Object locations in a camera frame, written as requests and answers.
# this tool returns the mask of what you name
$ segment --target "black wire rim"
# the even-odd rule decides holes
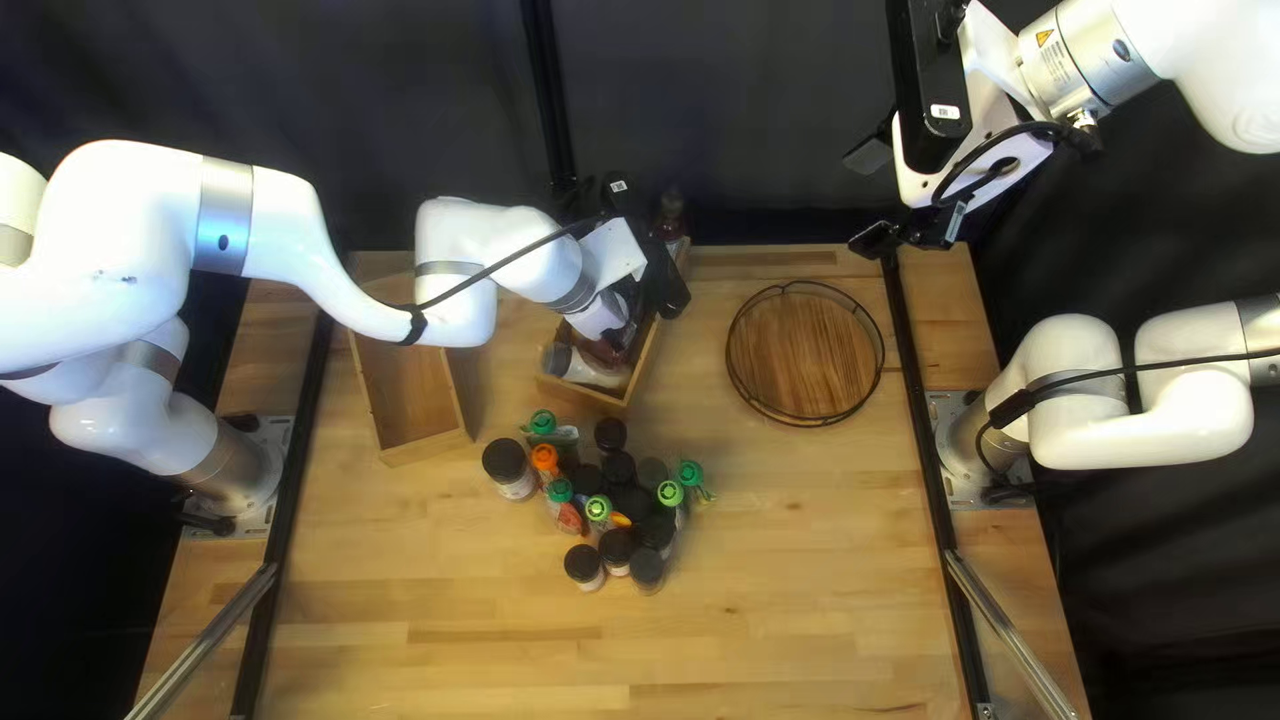
[[[840,413],[820,416],[808,416],[797,415],[795,413],[788,413],[780,407],[765,402],[764,400],[754,396],[748,388],[746,383],[733,369],[733,361],[730,355],[730,345],[733,340],[733,332],[737,329],[739,323],[753,309],[767,300],[772,300],[781,295],[785,295],[788,290],[792,292],[804,292],[832,302],[840,304],[844,309],[854,316],[854,319],[867,331],[867,334],[872,338],[872,345],[876,347],[876,375],[872,378],[872,384],[863,393],[863,397],[855,402],[851,407],[841,410]],[[876,319],[872,318],[870,313],[856,300],[849,296],[849,293],[841,291],[840,288],[832,287],[827,283],[820,283],[815,281],[790,281],[782,284],[771,284],[751,297],[748,297],[742,306],[737,309],[733,315],[733,322],[728,325],[728,336],[724,338],[724,369],[728,372],[730,383],[737,392],[739,397],[748,404],[753,410],[760,415],[782,423],[783,425],[790,425],[792,428],[824,428],[827,425],[833,425],[841,420],[847,419],[854,413],[858,413],[867,400],[876,393],[876,388],[879,387],[881,375],[884,370],[884,336],[879,332],[879,325],[876,324]]]

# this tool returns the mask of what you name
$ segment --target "orange cap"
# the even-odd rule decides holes
[[[539,470],[556,471],[557,464],[559,462],[559,454],[556,452],[556,447],[547,445],[535,445],[534,451],[530,454],[530,460],[534,462],[534,468]]]

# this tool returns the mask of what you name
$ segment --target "green cap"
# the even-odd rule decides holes
[[[680,484],[685,487],[698,487],[703,484],[703,466],[692,460],[680,461]]]
[[[676,480],[663,480],[658,486],[658,502],[667,507],[675,507],[685,501],[685,488]]]
[[[545,436],[556,432],[556,415],[550,410],[539,410],[529,419],[529,432]]]
[[[593,495],[586,498],[586,519],[602,523],[613,512],[613,503],[603,495]]]
[[[564,478],[556,478],[547,486],[547,497],[550,497],[552,502],[568,502],[573,500],[573,483]]]

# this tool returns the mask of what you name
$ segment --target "black lid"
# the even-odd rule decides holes
[[[604,466],[604,484],[611,488],[636,482],[636,461],[626,450],[605,455],[600,465]]]
[[[602,452],[622,450],[627,443],[627,427],[617,418],[605,418],[595,424],[595,447]]]
[[[490,478],[499,483],[511,483],[525,474],[529,456],[525,455],[525,446],[520,445],[520,441],[503,437],[490,442],[484,448],[480,462]]]
[[[669,510],[658,510],[636,525],[636,537],[640,544],[662,550],[671,544],[676,537],[676,514]]]
[[[635,548],[636,541],[635,537],[631,536],[631,530],[613,528],[600,536],[600,557],[605,562],[626,562],[631,559],[631,553],[635,552]]]
[[[636,484],[649,491],[650,495],[658,492],[662,480],[668,479],[671,479],[671,470],[662,460],[650,456],[636,462]]]
[[[631,579],[644,588],[657,587],[667,570],[666,565],[657,550],[641,547],[631,555]]]
[[[609,493],[613,509],[622,512],[632,523],[639,523],[653,512],[655,505],[654,496],[640,489],[639,486],[622,486]]]
[[[591,497],[604,489],[604,475],[600,474],[599,468],[590,462],[582,462],[577,468],[573,468],[568,479],[573,483],[573,495]]]
[[[575,544],[564,553],[564,574],[576,583],[589,583],[600,573],[600,553],[589,544]]]

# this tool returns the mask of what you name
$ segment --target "round wire basket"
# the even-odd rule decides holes
[[[733,389],[756,413],[797,428],[838,423],[867,402],[884,368],[884,338],[867,309],[814,281],[756,292],[724,343]]]

